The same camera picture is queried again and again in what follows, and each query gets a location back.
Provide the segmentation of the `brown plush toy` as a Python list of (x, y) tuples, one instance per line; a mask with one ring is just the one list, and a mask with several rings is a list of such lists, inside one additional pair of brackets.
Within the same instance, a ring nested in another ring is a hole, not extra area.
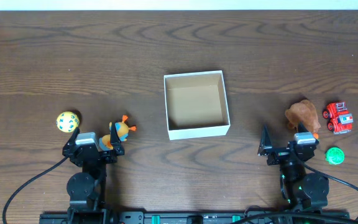
[(288, 120), (288, 128), (296, 129), (299, 123), (313, 134), (316, 139), (319, 139), (318, 131), (321, 127), (318, 121), (318, 115), (314, 104), (309, 100), (301, 100), (298, 103), (291, 105), (285, 111), (285, 117)]

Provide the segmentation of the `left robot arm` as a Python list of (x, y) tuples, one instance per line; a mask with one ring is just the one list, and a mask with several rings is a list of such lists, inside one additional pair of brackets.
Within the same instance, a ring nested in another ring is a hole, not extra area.
[(64, 145), (62, 155), (81, 168), (67, 182), (70, 206), (68, 223), (107, 223), (110, 211), (105, 209), (106, 166), (117, 162), (125, 154), (116, 129), (110, 125), (107, 142), (96, 138), (95, 133), (81, 133), (75, 128)]

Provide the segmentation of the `orange and blue duck toy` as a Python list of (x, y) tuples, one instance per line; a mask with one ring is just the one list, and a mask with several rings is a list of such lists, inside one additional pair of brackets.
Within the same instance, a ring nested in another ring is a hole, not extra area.
[[(136, 126), (129, 127), (126, 123), (128, 116), (124, 114), (122, 116), (122, 121), (114, 123), (115, 130), (117, 131), (117, 136), (120, 141), (127, 141), (129, 131), (136, 131)], [(99, 145), (102, 150), (107, 151), (113, 149), (113, 146), (110, 142), (111, 135), (105, 135), (99, 139)]]

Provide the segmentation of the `red toy fire truck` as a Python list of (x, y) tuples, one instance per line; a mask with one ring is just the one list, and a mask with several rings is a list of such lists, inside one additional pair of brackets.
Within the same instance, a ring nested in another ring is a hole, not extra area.
[(344, 101), (328, 104), (322, 115), (328, 120), (327, 128), (332, 133), (345, 134), (352, 131), (353, 116)]

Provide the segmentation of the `green round toy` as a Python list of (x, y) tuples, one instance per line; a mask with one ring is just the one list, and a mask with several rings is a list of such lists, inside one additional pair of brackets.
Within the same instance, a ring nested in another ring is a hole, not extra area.
[(345, 160), (344, 152), (338, 147), (331, 147), (325, 153), (326, 161), (331, 165), (342, 164)]

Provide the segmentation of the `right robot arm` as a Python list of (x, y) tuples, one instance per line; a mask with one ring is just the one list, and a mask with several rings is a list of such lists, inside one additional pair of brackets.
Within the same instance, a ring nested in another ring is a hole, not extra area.
[(280, 167), (280, 190), (290, 210), (306, 212), (328, 205), (329, 180), (315, 172), (307, 173), (305, 162), (314, 157), (319, 141), (302, 124), (285, 147), (274, 147), (265, 126), (258, 155), (267, 158), (269, 166)]

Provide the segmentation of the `yellow ball with blue letters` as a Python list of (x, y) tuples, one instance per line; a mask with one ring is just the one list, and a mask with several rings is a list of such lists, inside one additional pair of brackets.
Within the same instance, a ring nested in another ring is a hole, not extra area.
[(57, 116), (57, 128), (64, 133), (71, 133), (80, 125), (80, 119), (74, 112), (65, 111)]

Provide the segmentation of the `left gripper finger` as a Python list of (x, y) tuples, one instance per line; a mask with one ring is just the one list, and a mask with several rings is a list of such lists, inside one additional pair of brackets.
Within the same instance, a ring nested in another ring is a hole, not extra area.
[(71, 137), (68, 140), (68, 145), (69, 146), (74, 146), (75, 145), (75, 141), (76, 141), (76, 138), (79, 135), (79, 133), (80, 133), (79, 127), (75, 128), (73, 133), (72, 133), (72, 135), (71, 135)]
[(119, 136), (117, 135), (117, 131), (116, 131), (114, 123), (110, 123), (110, 144), (112, 145), (112, 148), (114, 150), (121, 149), (121, 140), (119, 139)]

